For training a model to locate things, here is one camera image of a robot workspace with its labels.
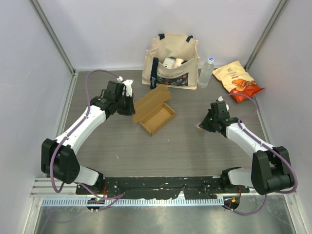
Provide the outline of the brown cardboard box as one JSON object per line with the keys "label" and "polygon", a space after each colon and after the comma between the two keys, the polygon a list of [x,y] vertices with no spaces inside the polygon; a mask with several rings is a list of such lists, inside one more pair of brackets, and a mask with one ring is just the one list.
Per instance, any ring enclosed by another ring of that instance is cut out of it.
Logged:
{"label": "brown cardboard box", "polygon": [[134,104],[136,113],[133,123],[140,124],[150,135],[154,136],[160,129],[173,120],[175,111],[166,103],[171,99],[169,88],[159,85]]}

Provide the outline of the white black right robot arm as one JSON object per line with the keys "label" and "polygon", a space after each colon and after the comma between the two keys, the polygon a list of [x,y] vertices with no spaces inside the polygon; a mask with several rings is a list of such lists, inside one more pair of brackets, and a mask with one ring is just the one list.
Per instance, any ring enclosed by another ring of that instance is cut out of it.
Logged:
{"label": "white black right robot arm", "polygon": [[249,170],[237,167],[222,171],[220,187],[223,191],[230,193],[237,186],[245,186],[266,195],[295,187],[288,150],[268,144],[249,131],[238,118],[230,117],[226,102],[212,102],[199,126],[233,141],[252,160]]}

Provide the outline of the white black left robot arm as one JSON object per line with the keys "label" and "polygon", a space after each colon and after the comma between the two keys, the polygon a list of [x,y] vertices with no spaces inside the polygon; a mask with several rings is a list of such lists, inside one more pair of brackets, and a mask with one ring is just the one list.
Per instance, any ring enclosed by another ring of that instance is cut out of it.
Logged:
{"label": "white black left robot arm", "polygon": [[88,98],[83,114],[64,133],[55,139],[47,138],[41,146],[41,171],[50,176],[56,193],[55,180],[62,184],[76,183],[92,194],[104,188],[103,174],[79,164],[77,153],[90,134],[114,113],[124,116],[135,114],[132,79],[109,81],[100,96]]}

